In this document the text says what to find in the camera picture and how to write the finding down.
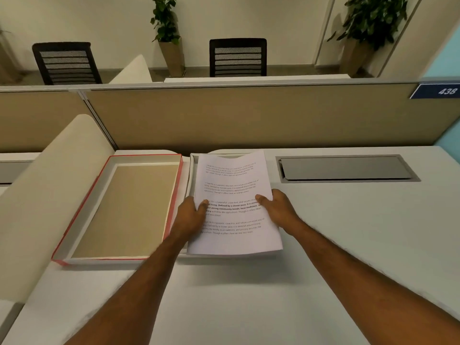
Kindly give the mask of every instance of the black office chair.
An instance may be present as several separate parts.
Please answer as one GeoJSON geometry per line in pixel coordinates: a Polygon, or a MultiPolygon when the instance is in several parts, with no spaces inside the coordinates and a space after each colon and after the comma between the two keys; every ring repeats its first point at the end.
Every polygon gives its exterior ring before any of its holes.
{"type": "Polygon", "coordinates": [[[210,40],[209,75],[210,77],[267,76],[267,40],[210,40]]]}
{"type": "Polygon", "coordinates": [[[101,84],[89,42],[44,42],[32,51],[45,85],[101,84]]]}

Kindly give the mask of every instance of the hand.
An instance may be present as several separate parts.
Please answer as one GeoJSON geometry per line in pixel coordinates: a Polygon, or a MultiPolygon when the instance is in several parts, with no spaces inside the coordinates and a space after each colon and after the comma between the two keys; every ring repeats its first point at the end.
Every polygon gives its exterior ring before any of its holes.
{"type": "Polygon", "coordinates": [[[187,197],[177,209],[176,219],[171,228],[171,235],[188,241],[194,235],[198,234],[203,228],[208,205],[209,201],[204,200],[198,206],[198,210],[196,210],[193,196],[187,197]]]}
{"type": "Polygon", "coordinates": [[[284,192],[273,189],[271,193],[273,194],[273,201],[265,196],[256,195],[257,202],[267,209],[273,223],[282,227],[288,234],[293,235],[295,227],[298,226],[298,223],[303,223],[302,220],[284,192]]]}

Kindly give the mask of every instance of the floor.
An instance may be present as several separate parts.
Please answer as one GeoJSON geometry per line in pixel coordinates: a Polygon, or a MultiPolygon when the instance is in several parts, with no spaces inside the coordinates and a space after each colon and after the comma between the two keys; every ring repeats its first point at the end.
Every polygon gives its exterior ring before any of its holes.
{"type": "MultiPolygon", "coordinates": [[[[109,83],[121,69],[100,69],[102,83],[109,83]]],[[[325,68],[315,68],[314,65],[268,65],[267,76],[288,76],[288,75],[329,75],[338,74],[338,66],[325,68]]],[[[169,77],[167,69],[150,69],[153,82],[163,82],[169,77]]],[[[185,72],[185,77],[208,77],[209,67],[190,67],[185,72]]],[[[372,77],[365,70],[361,70],[355,76],[357,78],[372,77]]],[[[4,84],[3,86],[40,86],[43,80],[39,71],[31,71],[24,75],[23,79],[14,84],[4,84]]]]}

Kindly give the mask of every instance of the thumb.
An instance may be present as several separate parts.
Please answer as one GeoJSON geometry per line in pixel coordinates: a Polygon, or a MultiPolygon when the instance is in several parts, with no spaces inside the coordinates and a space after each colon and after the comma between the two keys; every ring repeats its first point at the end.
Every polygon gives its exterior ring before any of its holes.
{"type": "Polygon", "coordinates": [[[209,201],[208,200],[203,200],[200,205],[198,206],[198,209],[197,209],[197,213],[203,217],[206,216],[206,209],[207,209],[207,206],[209,205],[209,201]]]}
{"type": "Polygon", "coordinates": [[[271,201],[267,197],[262,196],[262,195],[256,195],[256,200],[258,203],[260,203],[265,208],[267,208],[267,206],[269,206],[271,203],[271,201]]]}

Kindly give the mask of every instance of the forearm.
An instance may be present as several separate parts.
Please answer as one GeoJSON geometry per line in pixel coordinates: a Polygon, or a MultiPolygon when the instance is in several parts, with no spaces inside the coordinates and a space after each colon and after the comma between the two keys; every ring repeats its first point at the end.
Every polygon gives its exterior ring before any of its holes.
{"type": "Polygon", "coordinates": [[[66,345],[143,345],[184,238],[171,235],[66,345]]]}
{"type": "Polygon", "coordinates": [[[460,344],[460,322],[300,221],[293,236],[368,341],[460,344]]]}

